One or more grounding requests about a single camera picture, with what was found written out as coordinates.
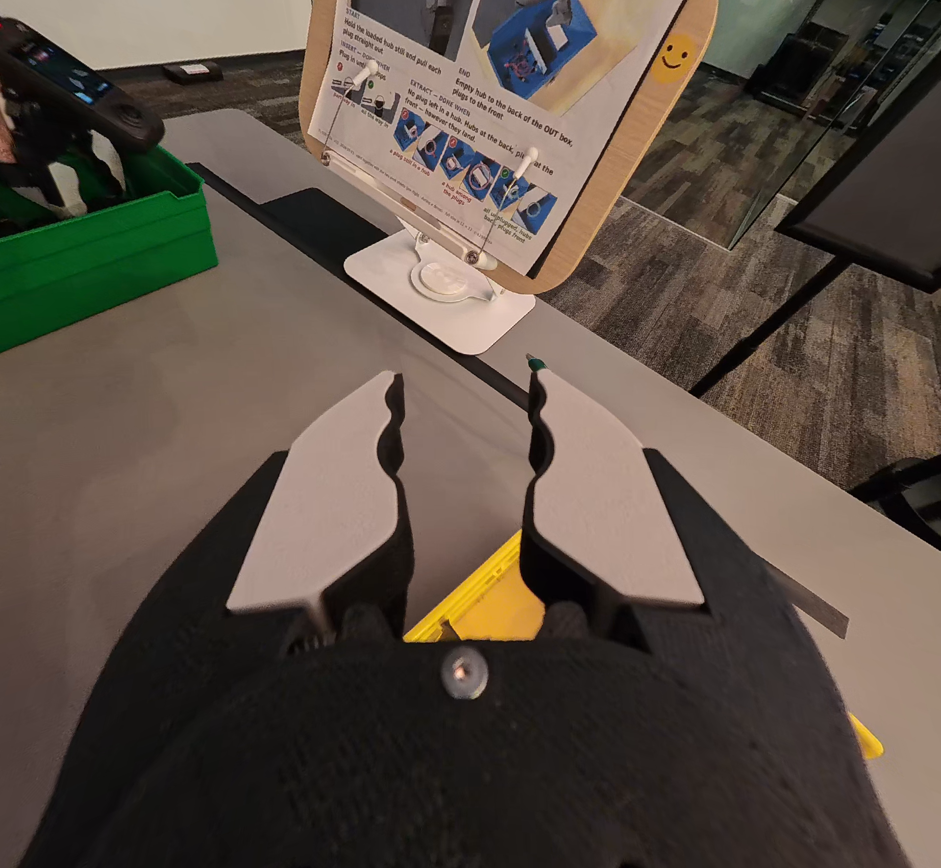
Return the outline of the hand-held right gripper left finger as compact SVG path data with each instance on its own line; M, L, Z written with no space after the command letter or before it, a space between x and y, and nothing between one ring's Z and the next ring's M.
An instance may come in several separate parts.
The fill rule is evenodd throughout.
M404 632L411 525L402 374L382 371L293 441L229 593L234 614L302 609L338 634L347 608L376 606Z

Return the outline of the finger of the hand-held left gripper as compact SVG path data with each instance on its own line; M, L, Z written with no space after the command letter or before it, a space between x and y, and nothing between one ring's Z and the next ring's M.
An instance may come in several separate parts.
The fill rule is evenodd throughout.
M57 218L77 217L77 172L42 156L3 156L1 177L10 189Z
M81 160L81 193L89 208L109 208L131 200L122 157L107 137L83 133Z

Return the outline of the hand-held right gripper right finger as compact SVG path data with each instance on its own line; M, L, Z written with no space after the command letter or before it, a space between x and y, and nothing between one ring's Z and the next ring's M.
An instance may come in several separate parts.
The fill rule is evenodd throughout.
M547 605L576 603L592 631L616 631L638 606L702 610L705 595L642 442L546 365L529 368L527 586Z

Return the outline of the green plastic bin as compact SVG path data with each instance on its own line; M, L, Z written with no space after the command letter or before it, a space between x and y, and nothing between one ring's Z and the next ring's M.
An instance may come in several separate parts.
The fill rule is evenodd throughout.
M123 160L129 200L59 220L2 185L1 350L218 266L203 179L162 146Z

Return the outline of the yellow plastic bin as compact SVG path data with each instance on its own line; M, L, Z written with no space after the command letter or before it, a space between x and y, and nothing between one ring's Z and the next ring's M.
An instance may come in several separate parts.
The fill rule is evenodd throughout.
M839 691L814 640L796 617L787 593L767 564L720 521L707 519L708 538L678 529L680 553L690 556L692 608L621 603L600 627L576 623L582 646L601 657L639 659L663 682L697 692L708 710L731 715L733 730L750 733L762 748L780 752L796 769L829 754L858 754L855 733ZM517 532L419 621L404 639L439 642L531 640L543 627L546 605L520 574L526 531Z

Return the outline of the black mat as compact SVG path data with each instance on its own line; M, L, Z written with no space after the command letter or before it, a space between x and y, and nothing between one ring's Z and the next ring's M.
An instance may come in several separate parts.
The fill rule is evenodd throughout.
M386 237L381 228L320 189L304 189L257 203L204 165L187 166L239 210L332 274L344 274L349 257Z

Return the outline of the white stand base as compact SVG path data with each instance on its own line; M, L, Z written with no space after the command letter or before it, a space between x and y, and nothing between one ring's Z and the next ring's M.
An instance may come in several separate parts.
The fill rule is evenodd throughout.
M448 348L480 356L521 322L535 297L506 290L417 228L350 255L346 274Z

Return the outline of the instruction sheet on stand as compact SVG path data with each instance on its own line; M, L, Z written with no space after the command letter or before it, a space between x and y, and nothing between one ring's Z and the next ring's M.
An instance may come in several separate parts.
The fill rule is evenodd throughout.
M309 133L312 112L323 84L333 38L336 0L312 0L312 14L299 97L300 122L305 126L304 140L327 177L347 187L354 195L368 200L396 227L410 226L427 235L464 263L484 272L506 290L520 294L541 294L563 282L575 272L606 219L622 200L640 202L650 183L657 184L665 161L656 158L670 145L676 123L676 106L683 103L683 93L699 75L699 66L708 50L719 12L719 0L686 0L670 26L701 41L700 61L682 82L656 83L651 66L627 107L627 112L602 153L597 169L572 208L568 219L540 260L527 274L520 274L485 252L482 244L473 244L422 214L410 201L380 189L368 173L326 148Z

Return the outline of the black monitor on stand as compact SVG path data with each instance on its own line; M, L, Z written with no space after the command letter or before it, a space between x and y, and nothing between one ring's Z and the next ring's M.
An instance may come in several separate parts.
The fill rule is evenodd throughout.
M882 113L777 225L832 255L689 393L702 397L856 265L912 289L940 288L940 56Z

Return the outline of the yellow smiley sticker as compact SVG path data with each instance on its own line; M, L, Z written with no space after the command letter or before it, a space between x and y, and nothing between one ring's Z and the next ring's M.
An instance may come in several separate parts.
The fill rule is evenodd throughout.
M673 85L684 81L697 67L702 51L701 41L693 36L672 31L657 57L650 75L661 85Z

